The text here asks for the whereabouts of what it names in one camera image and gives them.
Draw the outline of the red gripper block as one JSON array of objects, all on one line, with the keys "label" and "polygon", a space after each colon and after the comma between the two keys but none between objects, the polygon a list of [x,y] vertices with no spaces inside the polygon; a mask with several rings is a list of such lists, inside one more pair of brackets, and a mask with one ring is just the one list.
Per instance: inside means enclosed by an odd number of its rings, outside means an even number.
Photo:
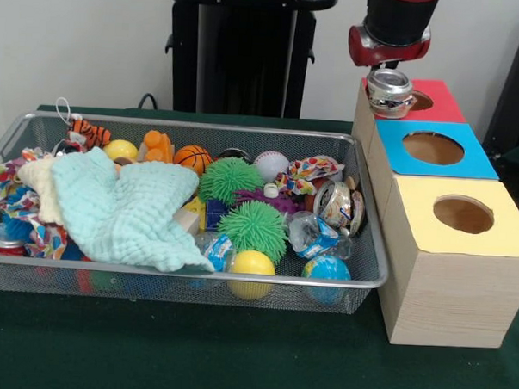
[{"label": "red gripper block", "polygon": [[392,46],[373,39],[362,25],[349,29],[349,55],[355,66],[374,67],[383,63],[398,63],[424,57],[431,41],[430,28],[427,27],[421,39],[407,46]]}]

